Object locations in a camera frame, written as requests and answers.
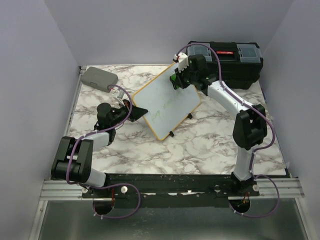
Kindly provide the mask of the yellow framed whiteboard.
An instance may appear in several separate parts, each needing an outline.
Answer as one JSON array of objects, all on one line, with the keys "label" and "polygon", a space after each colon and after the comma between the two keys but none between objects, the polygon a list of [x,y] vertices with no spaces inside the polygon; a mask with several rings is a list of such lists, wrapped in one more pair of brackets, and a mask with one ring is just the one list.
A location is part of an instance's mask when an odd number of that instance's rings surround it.
[{"label": "yellow framed whiteboard", "polygon": [[193,85],[174,89],[170,76],[178,67],[171,64],[132,96],[134,105],[148,110],[143,118],[159,141],[174,131],[200,104]]}]

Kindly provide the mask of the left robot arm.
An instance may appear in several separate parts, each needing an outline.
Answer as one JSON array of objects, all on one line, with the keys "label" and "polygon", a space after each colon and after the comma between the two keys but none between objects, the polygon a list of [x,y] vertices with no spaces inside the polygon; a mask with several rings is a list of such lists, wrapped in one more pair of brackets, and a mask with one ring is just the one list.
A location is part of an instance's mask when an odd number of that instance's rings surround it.
[{"label": "left robot arm", "polygon": [[78,139],[70,136],[61,138],[51,167],[51,177],[69,184],[91,186],[99,197],[107,197],[111,185],[106,173],[92,168],[93,152],[109,146],[115,139],[116,128],[125,121],[135,122],[147,113],[147,109],[134,106],[129,100],[124,100],[120,108],[106,102],[99,104],[93,132]]}]

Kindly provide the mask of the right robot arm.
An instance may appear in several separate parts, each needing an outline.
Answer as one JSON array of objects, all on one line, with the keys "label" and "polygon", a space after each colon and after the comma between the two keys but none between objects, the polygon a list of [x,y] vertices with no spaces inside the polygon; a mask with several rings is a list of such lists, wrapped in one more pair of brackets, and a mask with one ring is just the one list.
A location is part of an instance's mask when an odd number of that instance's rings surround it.
[{"label": "right robot arm", "polygon": [[231,90],[219,76],[211,74],[206,59],[201,54],[188,56],[181,52],[173,57],[178,64],[170,81],[174,89],[190,85],[217,101],[234,118],[232,137],[238,146],[236,165],[232,172],[230,191],[241,196],[248,190],[246,181],[252,178],[254,150],[267,136],[265,108],[253,105]]}]

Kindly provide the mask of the green whiteboard eraser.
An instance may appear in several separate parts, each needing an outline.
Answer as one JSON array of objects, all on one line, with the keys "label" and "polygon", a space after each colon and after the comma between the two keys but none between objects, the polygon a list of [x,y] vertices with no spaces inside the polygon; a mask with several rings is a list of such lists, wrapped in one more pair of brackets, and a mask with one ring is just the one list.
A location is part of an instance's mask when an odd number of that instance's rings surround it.
[{"label": "green whiteboard eraser", "polygon": [[171,80],[171,81],[175,81],[176,78],[177,78],[176,74],[173,74],[173,75],[170,76],[170,80]]}]

